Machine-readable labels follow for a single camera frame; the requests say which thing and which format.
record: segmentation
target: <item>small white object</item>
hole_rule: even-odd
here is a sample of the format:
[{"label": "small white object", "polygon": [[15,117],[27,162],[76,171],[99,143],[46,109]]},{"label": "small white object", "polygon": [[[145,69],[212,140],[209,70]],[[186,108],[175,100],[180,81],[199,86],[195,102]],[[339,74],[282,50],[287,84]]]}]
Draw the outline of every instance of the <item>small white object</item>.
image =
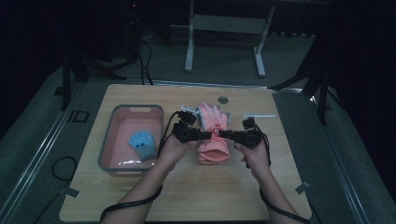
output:
[{"label": "small white object", "polygon": [[185,111],[189,111],[189,112],[194,113],[194,114],[199,114],[199,110],[193,110],[193,109],[191,109],[189,106],[184,106],[184,105],[182,105],[182,106],[180,107],[180,109],[181,109],[181,110],[185,110]]},{"label": "small white object", "polygon": [[244,118],[275,118],[275,114],[254,114],[254,113],[246,113],[243,115]]}]

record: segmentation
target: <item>white metal stand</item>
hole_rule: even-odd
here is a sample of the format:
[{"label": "white metal stand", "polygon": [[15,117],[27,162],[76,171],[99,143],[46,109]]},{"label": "white metal stand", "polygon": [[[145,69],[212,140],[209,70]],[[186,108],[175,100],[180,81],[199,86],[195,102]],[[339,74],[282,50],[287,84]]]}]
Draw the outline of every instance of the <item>white metal stand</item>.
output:
[{"label": "white metal stand", "polygon": [[210,30],[261,35],[260,43],[257,47],[253,48],[253,53],[256,61],[258,75],[259,77],[265,77],[265,69],[262,61],[262,47],[264,45],[265,38],[268,35],[268,30],[271,25],[271,20],[274,15],[275,8],[275,6],[270,7],[266,20],[208,16],[194,14],[194,0],[190,0],[189,45],[187,47],[185,71],[192,71],[192,60],[194,54],[194,30]]}]

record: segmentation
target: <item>person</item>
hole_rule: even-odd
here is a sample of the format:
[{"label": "person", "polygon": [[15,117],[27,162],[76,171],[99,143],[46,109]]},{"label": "person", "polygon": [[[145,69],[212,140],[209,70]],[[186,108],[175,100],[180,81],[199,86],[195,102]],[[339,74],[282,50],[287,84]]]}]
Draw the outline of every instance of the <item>person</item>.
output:
[{"label": "person", "polygon": [[[197,142],[180,143],[171,135],[163,146],[161,155],[156,163],[145,172],[137,184],[120,199],[119,203],[143,200],[154,195],[157,189],[163,184],[168,174],[184,157],[186,151],[197,144]],[[253,149],[249,149],[241,144],[235,144],[235,147],[244,155],[243,161],[249,164],[251,173],[257,179],[260,189],[266,199],[277,208],[299,216],[277,184],[270,170],[264,142],[261,141]],[[105,216],[102,223],[144,223],[152,203],[153,202],[112,211]],[[268,207],[267,210],[272,223],[301,223],[281,215]]]}]

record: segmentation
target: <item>dark background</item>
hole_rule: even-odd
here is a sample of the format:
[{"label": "dark background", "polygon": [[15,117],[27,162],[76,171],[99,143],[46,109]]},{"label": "dark background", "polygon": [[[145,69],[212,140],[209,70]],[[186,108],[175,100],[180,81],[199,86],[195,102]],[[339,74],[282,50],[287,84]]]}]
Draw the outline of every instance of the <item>dark background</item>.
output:
[{"label": "dark background", "polygon": [[[264,17],[244,1],[196,1],[196,10],[223,15]],[[148,26],[168,40],[169,24],[188,24],[189,1],[10,1],[0,5],[0,138],[44,80],[62,65],[71,44],[94,59],[121,54],[125,32],[138,39]],[[132,23],[134,29],[125,29]],[[315,35],[304,68],[325,62],[330,85],[353,120],[375,167],[396,198],[396,3],[391,0],[343,0],[333,4],[277,3],[270,31]],[[126,53],[138,52],[128,43]]]}]

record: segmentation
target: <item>pink cloth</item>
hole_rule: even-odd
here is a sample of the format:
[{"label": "pink cloth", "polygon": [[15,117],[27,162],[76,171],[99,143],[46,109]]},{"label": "pink cloth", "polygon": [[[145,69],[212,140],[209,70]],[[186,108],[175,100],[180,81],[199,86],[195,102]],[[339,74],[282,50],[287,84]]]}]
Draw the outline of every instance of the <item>pink cloth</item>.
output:
[{"label": "pink cloth", "polygon": [[227,161],[230,157],[227,143],[222,138],[213,138],[204,141],[198,147],[198,161],[203,164],[217,164]]},{"label": "pink cloth", "polygon": [[228,117],[221,107],[203,102],[199,105],[201,125],[204,131],[212,132],[212,138],[198,148],[198,161],[203,164],[217,164],[230,157],[225,139],[219,137],[219,130],[227,130]]}]

